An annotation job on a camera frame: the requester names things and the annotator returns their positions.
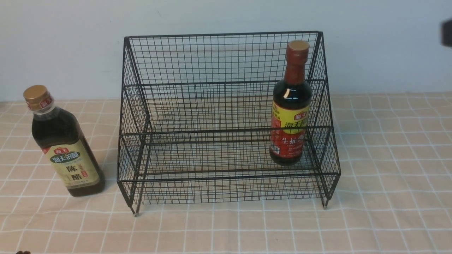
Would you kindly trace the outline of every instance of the wire mesh shelf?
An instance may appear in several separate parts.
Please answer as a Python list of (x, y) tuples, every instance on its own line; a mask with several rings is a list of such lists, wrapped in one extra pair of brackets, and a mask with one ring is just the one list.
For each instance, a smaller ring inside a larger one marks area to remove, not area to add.
[[(309, 42), (303, 156), (269, 156), (273, 87), (291, 40)], [(321, 198), (340, 177), (322, 32), (124, 38), (118, 185), (142, 204)]]

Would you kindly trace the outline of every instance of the dark object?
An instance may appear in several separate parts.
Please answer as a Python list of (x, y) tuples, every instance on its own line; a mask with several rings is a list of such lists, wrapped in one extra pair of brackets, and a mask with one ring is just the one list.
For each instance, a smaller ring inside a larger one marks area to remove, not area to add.
[(284, 78), (273, 89), (270, 157), (281, 166), (297, 163), (303, 152), (304, 136), (312, 99), (311, 85), (305, 81), (309, 43), (292, 41), (286, 49)]
[(441, 26), (441, 37), (444, 46), (452, 47), (452, 19)]
[[(312, 101), (303, 155), (269, 154), (275, 83), (289, 41), (311, 46)], [(124, 38), (118, 185), (142, 204), (321, 198), (340, 177), (322, 32)]]
[(54, 105), (43, 85), (24, 92), (33, 111), (32, 134), (57, 174), (74, 197), (103, 191), (105, 177), (86, 142), (76, 117)]

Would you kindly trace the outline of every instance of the bottle neck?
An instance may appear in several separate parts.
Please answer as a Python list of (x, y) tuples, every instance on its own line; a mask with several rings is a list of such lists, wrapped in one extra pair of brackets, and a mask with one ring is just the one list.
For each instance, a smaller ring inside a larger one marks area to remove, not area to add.
[(33, 119), (39, 121), (49, 120), (56, 117), (59, 111), (60, 108), (52, 102), (41, 110), (33, 111)]
[(289, 85), (299, 85), (305, 81), (305, 65), (287, 63), (284, 81)]

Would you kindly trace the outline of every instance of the yellow label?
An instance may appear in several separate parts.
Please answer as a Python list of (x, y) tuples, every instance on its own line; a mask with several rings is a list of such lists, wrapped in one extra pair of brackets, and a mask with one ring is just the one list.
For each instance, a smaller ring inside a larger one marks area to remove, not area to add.
[[(275, 102), (272, 106), (272, 127), (305, 127), (308, 124), (309, 106), (291, 110), (281, 108)], [(297, 134), (302, 129), (283, 130), (287, 134)]]
[(82, 140), (73, 145), (51, 146), (43, 152), (67, 188), (91, 186), (100, 181)]

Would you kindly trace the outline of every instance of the glass bottle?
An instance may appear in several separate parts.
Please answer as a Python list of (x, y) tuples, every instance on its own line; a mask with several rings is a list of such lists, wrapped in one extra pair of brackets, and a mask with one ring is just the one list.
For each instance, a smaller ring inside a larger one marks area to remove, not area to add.
[(105, 177), (76, 117), (56, 106), (43, 85), (24, 91), (33, 111), (32, 134), (47, 160), (74, 197), (103, 191)]
[(303, 150), (312, 98), (311, 86), (305, 81), (308, 53), (309, 43), (301, 40), (288, 43), (284, 79), (273, 89), (271, 127), (291, 128), (270, 132), (270, 157), (282, 166), (297, 163)]

